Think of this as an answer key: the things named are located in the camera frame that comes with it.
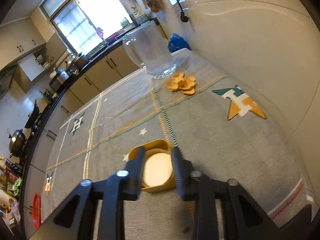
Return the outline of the kitchen cabinets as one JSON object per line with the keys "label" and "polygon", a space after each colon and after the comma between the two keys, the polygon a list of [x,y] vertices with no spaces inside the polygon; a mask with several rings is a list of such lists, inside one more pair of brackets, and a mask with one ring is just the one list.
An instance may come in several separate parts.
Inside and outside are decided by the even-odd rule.
{"label": "kitchen cabinets", "polygon": [[15,59],[45,43],[31,18],[1,27],[1,69]]}
{"label": "kitchen cabinets", "polygon": [[57,135],[64,130],[63,142],[67,136],[74,138],[84,133],[84,139],[76,139],[67,148],[70,155],[65,161],[78,156],[88,156],[93,147],[94,124],[89,121],[84,128],[79,120],[89,113],[91,106],[98,110],[104,90],[118,81],[128,79],[138,67],[129,59],[123,47],[128,33],[114,38],[113,42],[100,48],[90,56],[89,62],[80,69],[78,75],[70,76],[57,90],[57,97],[43,111],[39,119],[39,129],[31,137],[25,148],[27,160],[23,172],[20,195],[21,232],[29,238],[35,231],[32,217],[32,204],[35,194],[41,194],[46,177],[52,177],[46,171],[49,156]]}

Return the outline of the red plastic basket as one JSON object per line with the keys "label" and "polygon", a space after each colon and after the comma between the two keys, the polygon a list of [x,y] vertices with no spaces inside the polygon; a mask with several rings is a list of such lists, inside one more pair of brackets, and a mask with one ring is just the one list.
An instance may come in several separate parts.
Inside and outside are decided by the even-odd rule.
{"label": "red plastic basket", "polygon": [[41,224],[41,196],[36,193],[33,198],[33,205],[32,205],[32,220],[33,220],[33,226],[35,230],[37,230]]}

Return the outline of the steel pressure cooker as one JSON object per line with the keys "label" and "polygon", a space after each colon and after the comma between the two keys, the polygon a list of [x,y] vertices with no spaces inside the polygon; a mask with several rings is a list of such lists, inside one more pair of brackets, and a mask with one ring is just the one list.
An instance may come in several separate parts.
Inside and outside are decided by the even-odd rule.
{"label": "steel pressure cooker", "polygon": [[58,89],[70,78],[69,72],[65,69],[59,70],[55,76],[51,79],[49,85],[54,91],[58,91]]}

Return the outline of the upper kitchen cabinets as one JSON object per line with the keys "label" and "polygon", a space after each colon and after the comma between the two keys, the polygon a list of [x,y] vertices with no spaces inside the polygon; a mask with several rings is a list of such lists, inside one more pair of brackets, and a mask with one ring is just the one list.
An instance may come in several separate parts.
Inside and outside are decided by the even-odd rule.
{"label": "upper kitchen cabinets", "polygon": [[1,69],[15,59],[45,43],[31,18],[1,27]]}

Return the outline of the green cloth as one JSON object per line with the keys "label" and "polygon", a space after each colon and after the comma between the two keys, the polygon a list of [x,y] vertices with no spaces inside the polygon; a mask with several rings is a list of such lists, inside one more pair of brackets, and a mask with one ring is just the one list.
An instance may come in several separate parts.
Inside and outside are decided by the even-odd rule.
{"label": "green cloth", "polygon": [[18,178],[13,185],[13,191],[14,191],[15,197],[20,194],[21,184],[22,184],[22,178]]}

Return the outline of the steel wok with lid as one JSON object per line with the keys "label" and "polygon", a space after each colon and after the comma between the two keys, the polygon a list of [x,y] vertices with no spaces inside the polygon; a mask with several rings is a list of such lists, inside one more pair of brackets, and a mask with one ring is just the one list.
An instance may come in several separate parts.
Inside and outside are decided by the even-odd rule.
{"label": "steel wok with lid", "polygon": [[25,145],[25,135],[23,129],[16,130],[13,134],[9,134],[9,152],[10,157],[20,157],[21,150]]}

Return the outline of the yellow container with white lid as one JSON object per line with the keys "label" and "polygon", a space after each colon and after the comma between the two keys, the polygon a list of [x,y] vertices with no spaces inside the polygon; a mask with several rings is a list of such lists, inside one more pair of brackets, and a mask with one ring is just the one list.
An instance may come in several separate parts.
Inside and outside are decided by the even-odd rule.
{"label": "yellow container with white lid", "polygon": [[124,161],[135,159],[140,147],[145,148],[145,165],[142,177],[142,191],[154,193],[175,187],[171,162],[171,147],[165,140],[157,139],[132,149]]}

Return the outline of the grey patterned floor mat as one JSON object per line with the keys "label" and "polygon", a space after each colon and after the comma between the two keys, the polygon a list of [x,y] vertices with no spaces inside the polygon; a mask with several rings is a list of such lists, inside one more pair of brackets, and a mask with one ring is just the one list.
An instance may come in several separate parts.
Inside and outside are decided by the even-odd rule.
{"label": "grey patterned floor mat", "polygon": [[95,96],[65,121],[50,153],[46,219],[85,178],[123,168],[140,145],[163,140],[210,178],[236,179],[287,239],[304,239],[318,207],[299,154],[245,89],[186,49],[174,54],[196,79],[196,93],[170,91],[138,70]]}

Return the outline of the kitchen window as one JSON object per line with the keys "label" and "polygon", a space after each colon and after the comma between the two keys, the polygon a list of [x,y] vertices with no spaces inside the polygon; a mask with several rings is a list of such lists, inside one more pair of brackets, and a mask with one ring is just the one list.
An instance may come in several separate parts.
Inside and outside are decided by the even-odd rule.
{"label": "kitchen window", "polygon": [[40,8],[74,54],[88,54],[136,25],[121,0],[43,0]]}

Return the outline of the clear plastic bag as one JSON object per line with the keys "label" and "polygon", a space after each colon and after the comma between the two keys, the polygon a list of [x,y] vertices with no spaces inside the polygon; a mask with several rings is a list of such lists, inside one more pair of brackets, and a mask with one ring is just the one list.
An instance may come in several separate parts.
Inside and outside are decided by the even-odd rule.
{"label": "clear plastic bag", "polygon": [[319,31],[298,0],[187,0],[156,16],[241,88],[300,156],[319,208]]}

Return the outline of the black frying pan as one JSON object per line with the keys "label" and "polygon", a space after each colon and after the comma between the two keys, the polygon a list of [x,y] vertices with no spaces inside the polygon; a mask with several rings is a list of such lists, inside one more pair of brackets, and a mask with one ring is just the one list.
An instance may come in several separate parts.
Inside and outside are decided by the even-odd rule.
{"label": "black frying pan", "polygon": [[33,111],[30,114],[27,123],[25,124],[26,129],[30,129],[33,127],[33,125],[35,124],[35,122],[37,121],[37,119],[39,117],[39,114],[40,114],[40,110],[39,110],[39,107],[37,104],[37,100],[35,99]]}

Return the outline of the lower kitchen cabinets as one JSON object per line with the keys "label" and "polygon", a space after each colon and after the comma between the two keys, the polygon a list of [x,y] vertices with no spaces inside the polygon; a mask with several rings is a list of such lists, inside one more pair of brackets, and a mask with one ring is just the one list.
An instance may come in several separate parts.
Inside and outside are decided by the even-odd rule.
{"label": "lower kitchen cabinets", "polygon": [[89,121],[84,128],[79,120],[89,113],[91,106],[98,110],[104,90],[118,81],[128,79],[138,67],[129,59],[123,47],[128,33],[114,38],[113,42],[100,48],[90,56],[89,62],[80,69],[78,75],[70,76],[57,90],[57,97],[43,111],[39,119],[39,129],[31,137],[25,148],[27,160],[23,172],[20,195],[21,232],[29,238],[35,231],[32,217],[32,204],[35,194],[41,194],[46,177],[52,177],[46,171],[49,156],[57,135],[64,130],[63,142],[67,136],[74,138],[84,133],[84,139],[76,139],[67,148],[70,155],[65,161],[78,156],[88,156],[93,147],[94,124]]}

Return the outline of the orange peel pile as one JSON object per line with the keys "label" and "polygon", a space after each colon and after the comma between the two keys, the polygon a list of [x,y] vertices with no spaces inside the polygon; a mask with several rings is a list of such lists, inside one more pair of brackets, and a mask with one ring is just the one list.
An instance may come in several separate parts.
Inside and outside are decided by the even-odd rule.
{"label": "orange peel pile", "polygon": [[185,95],[196,93],[196,78],[192,75],[185,76],[184,72],[174,74],[165,85],[172,92],[182,91]]}

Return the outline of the blue plastic bag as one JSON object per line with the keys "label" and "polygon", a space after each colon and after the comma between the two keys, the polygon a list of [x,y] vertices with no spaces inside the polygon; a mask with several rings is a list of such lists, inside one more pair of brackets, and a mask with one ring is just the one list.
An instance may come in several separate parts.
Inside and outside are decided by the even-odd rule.
{"label": "blue plastic bag", "polygon": [[191,50],[188,42],[183,37],[176,33],[172,33],[170,40],[168,41],[168,50],[171,53],[174,53],[184,48]]}

